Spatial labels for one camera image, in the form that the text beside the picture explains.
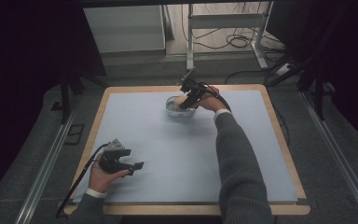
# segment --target metal rail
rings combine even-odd
[[[341,151],[336,139],[331,134],[327,124],[325,121],[320,120],[318,115],[313,109],[313,102],[310,97],[304,93],[300,92],[301,97],[304,99],[307,108],[310,112],[310,115],[315,122],[319,132],[321,133],[324,141],[326,142],[333,159],[336,161],[339,171],[344,176],[345,181],[347,182],[351,192],[353,193],[354,198],[358,202],[358,178],[355,172],[352,170],[350,164],[348,163],[347,159],[345,158],[344,154]]]
[[[36,179],[34,180],[34,183],[31,186],[30,191],[27,195],[27,198],[22,205],[19,215],[16,218],[16,224],[29,223],[31,221],[31,218],[34,215],[34,210],[36,209],[43,190],[45,189],[45,186],[48,182],[48,178],[50,177],[55,161],[60,154],[63,141],[68,134],[69,128],[71,127],[80,98],[80,95],[74,96],[74,99],[71,103],[71,113],[69,115],[69,118],[67,122],[61,126],[59,132],[57,133],[57,136],[54,139],[54,142],[48,152],[48,155],[46,156],[45,161],[40,167],[39,173],[37,174]]]

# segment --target white cabinet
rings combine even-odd
[[[165,49],[161,6],[94,7],[84,12],[100,53]]]

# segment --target hand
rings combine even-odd
[[[93,189],[100,193],[105,193],[109,188],[112,181],[119,177],[127,175],[129,170],[122,170],[114,174],[107,174],[103,169],[101,169],[99,160],[103,153],[98,154],[97,159],[91,165],[91,170],[89,174],[89,189]]]
[[[217,89],[216,87],[211,86],[208,89],[210,91],[215,91],[216,93],[219,93],[219,89]],[[202,106],[207,110],[212,110],[213,112],[216,112],[219,109],[227,109],[226,106],[219,99],[217,99],[208,92],[206,92],[202,96],[202,98],[191,107],[194,108],[197,106]]]

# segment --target white cuff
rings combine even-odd
[[[94,198],[106,198],[106,192],[105,193],[100,193],[98,191],[95,191],[93,189],[89,189],[87,188],[86,189],[86,193],[89,195],[89,196],[92,196]]]
[[[216,122],[217,116],[223,114],[223,113],[231,113],[231,111],[227,110],[227,109],[219,109],[218,111],[216,111],[216,113],[214,113],[214,117],[213,117],[213,121]]]

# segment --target gray sleeve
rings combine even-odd
[[[224,222],[272,223],[266,185],[245,132],[229,113],[219,115],[215,125]]]
[[[104,198],[84,194],[77,209],[68,218],[70,224],[103,224]]]

